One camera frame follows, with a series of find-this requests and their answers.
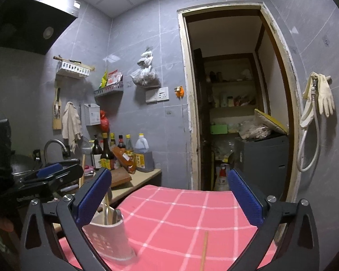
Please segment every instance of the white hose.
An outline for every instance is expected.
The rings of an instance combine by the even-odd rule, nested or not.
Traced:
[[[315,119],[315,127],[316,127],[316,149],[315,149],[315,154],[313,157],[313,160],[311,160],[310,164],[308,166],[306,166],[305,168],[301,168],[301,151],[303,150],[303,146],[304,146],[304,142],[305,142],[305,138],[306,135],[308,133],[308,128],[309,126],[307,126],[305,128],[304,134],[303,134],[303,138],[301,139],[301,143],[300,143],[300,147],[299,147],[299,151],[297,152],[297,168],[300,172],[305,172],[307,170],[309,170],[309,168],[314,164],[315,160],[317,159],[318,155],[319,155],[319,147],[320,147],[320,129],[319,129],[319,121],[318,121],[318,116],[316,114],[316,105],[315,105],[315,99],[312,100],[312,104],[313,104],[313,113],[314,113],[314,119]]]

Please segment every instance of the wooden countertop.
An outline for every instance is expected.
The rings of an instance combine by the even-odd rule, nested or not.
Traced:
[[[153,171],[147,173],[137,170],[136,173],[131,174],[131,181],[116,186],[114,189],[112,189],[111,204],[115,203],[126,195],[129,195],[131,192],[134,192],[136,189],[140,188],[143,184],[145,184],[147,181],[151,180],[161,172],[161,169],[154,169]],[[55,231],[58,232],[59,230],[61,230],[60,224],[53,223],[53,225]]]

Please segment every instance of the doorway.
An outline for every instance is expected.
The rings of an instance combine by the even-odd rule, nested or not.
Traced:
[[[282,200],[294,199],[298,89],[286,43],[266,5],[207,5],[180,10],[178,16],[190,98],[193,188],[213,189],[212,160],[229,161],[216,150],[214,156],[214,144],[231,143],[238,124],[257,108],[288,127]]]

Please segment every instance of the dark door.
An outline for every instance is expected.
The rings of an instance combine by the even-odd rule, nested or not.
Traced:
[[[193,65],[197,92],[198,117],[200,123],[201,152],[201,190],[211,190],[211,132],[210,132],[210,104],[211,86],[206,82],[205,67],[203,65],[201,49],[193,51]]]

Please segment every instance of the metal bolt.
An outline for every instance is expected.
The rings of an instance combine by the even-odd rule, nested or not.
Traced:
[[[64,202],[69,202],[71,199],[73,199],[73,195],[65,195],[64,197],[63,197],[63,201]]]
[[[35,206],[39,202],[38,199],[33,199],[30,201],[31,205]]]
[[[268,196],[268,201],[269,201],[270,203],[275,203],[275,202],[276,202],[276,197],[274,197],[273,195],[269,195],[269,196]]]
[[[302,199],[302,200],[301,200],[301,204],[302,204],[303,206],[308,206],[308,205],[309,205],[309,202],[308,202],[308,200]]]

